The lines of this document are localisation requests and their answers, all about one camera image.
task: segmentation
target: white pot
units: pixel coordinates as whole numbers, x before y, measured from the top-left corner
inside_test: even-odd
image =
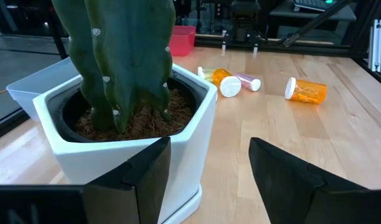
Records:
[[[195,115],[179,134],[171,136],[171,165],[159,223],[180,223],[199,206],[202,191],[200,179],[209,146],[214,120],[217,88],[173,65],[182,81],[205,90],[204,99]],[[141,139],[117,142],[77,143],[61,138],[54,124],[52,98],[73,92],[81,82],[79,75],[34,99],[42,127],[63,172],[73,184],[86,184],[109,172],[150,144],[158,140]]]

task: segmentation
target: wooden tabletop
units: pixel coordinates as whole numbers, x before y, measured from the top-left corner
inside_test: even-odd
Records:
[[[248,160],[251,137],[371,189],[381,189],[381,84],[349,58],[195,48],[178,65],[245,72],[252,93],[219,97],[199,209],[185,223],[269,223]],[[289,77],[325,83],[321,105],[287,101]],[[0,139],[0,184],[64,184],[42,127],[26,121]]]

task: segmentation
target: white bottle cap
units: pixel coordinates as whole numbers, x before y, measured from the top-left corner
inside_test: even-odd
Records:
[[[258,80],[258,79],[254,79],[251,83],[250,83],[250,88],[251,88],[251,91],[257,91],[259,90],[261,87],[261,81]]]
[[[221,94],[225,97],[236,96],[241,88],[242,83],[235,76],[225,77],[220,84]]]
[[[288,85],[286,86],[286,91],[285,91],[285,99],[286,100],[291,99],[291,97],[293,96],[295,88],[296,88],[296,79],[291,77],[288,81]]]
[[[199,76],[199,77],[205,79],[205,74],[204,74],[204,72],[203,72],[203,68],[202,68],[202,67],[198,67],[198,68],[197,68],[197,76]]]

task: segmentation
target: cactus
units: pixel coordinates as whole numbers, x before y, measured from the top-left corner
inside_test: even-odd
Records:
[[[83,77],[81,92],[92,107],[91,121],[95,129],[113,126],[111,108],[105,98],[102,75],[93,54],[91,26],[84,0],[52,0],[56,13],[70,35],[68,52]]]
[[[54,5],[60,6],[61,11],[67,10],[58,13],[66,29],[76,27],[84,38],[88,38],[84,32],[92,35],[93,54],[103,75],[101,82],[116,129],[125,132],[140,103],[153,106],[164,119],[170,120],[166,82],[172,67],[168,47],[175,20],[172,0],[82,1],[91,27],[68,24],[77,19],[75,12],[69,12],[74,10],[69,10],[74,0],[54,0]]]

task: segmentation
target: red container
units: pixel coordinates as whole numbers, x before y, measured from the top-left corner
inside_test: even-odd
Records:
[[[195,45],[196,27],[174,26],[171,36],[170,51],[172,56],[186,56]]]

